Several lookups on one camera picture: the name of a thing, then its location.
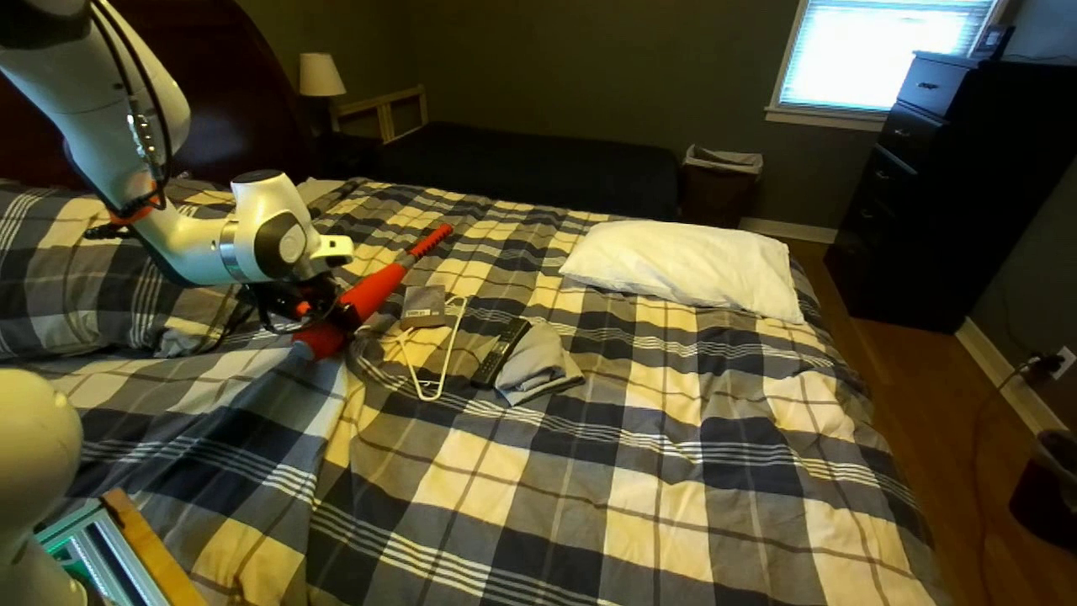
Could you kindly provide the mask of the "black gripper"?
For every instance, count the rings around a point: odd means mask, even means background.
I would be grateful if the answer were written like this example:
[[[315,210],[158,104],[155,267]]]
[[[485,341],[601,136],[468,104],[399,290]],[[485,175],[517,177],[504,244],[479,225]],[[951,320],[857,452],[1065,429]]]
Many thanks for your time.
[[[338,290],[328,276],[302,284],[247,284],[240,301],[260,314],[274,332],[302,332],[329,324]]]

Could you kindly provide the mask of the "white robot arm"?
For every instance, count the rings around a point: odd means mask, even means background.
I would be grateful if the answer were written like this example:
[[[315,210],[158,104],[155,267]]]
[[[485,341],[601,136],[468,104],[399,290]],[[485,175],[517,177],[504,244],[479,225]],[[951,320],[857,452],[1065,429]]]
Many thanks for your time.
[[[265,317],[301,332],[343,310],[329,267],[345,235],[311,223],[286,171],[233,181],[227,220],[181,217],[166,197],[190,136],[190,100],[151,46],[108,0],[2,0],[2,76],[62,131],[71,166],[127,220],[155,262],[192,285],[241,285]]]

